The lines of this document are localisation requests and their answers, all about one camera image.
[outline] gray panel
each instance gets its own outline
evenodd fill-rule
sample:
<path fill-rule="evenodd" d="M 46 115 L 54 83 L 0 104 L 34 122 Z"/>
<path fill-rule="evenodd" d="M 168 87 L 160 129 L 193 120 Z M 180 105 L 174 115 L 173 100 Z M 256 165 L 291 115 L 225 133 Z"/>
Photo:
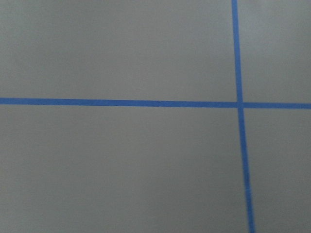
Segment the gray panel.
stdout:
<path fill-rule="evenodd" d="M 2 233 L 247 232 L 235 109 L 0 110 Z"/>
<path fill-rule="evenodd" d="M 311 102 L 311 1 L 240 0 L 245 101 Z"/>
<path fill-rule="evenodd" d="M 230 1 L 0 1 L 0 96 L 235 101 Z"/>
<path fill-rule="evenodd" d="M 311 112 L 245 113 L 258 232 L 309 233 Z"/>

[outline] blue tape strip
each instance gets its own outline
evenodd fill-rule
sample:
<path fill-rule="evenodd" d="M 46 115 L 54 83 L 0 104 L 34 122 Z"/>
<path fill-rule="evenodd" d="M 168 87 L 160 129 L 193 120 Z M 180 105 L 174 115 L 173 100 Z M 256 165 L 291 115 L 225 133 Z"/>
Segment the blue tape strip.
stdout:
<path fill-rule="evenodd" d="M 236 108 L 237 107 L 236 102 L 157 101 L 157 100 L 80 100 L 80 99 L 35 99 L 35 98 L 0 98 L 0 104 L 184 107 L 184 108 Z"/>
<path fill-rule="evenodd" d="M 245 121 L 244 121 L 238 2 L 237 0 L 232 0 L 231 4 L 232 4 L 234 56 L 235 56 L 235 76 L 236 76 L 237 100 L 238 100 L 237 104 L 238 104 L 239 131 L 240 131 L 240 143 L 241 143 L 241 152 L 242 152 L 246 208 L 247 208 L 249 232 L 255 233 L 256 230 L 255 230 L 254 212 L 253 212 L 253 204 L 252 204 L 252 191 L 251 191 L 251 185 L 250 185 L 248 153 L 247 153 Z"/>
<path fill-rule="evenodd" d="M 244 108 L 311 109 L 311 103 L 256 103 L 245 102 Z"/>

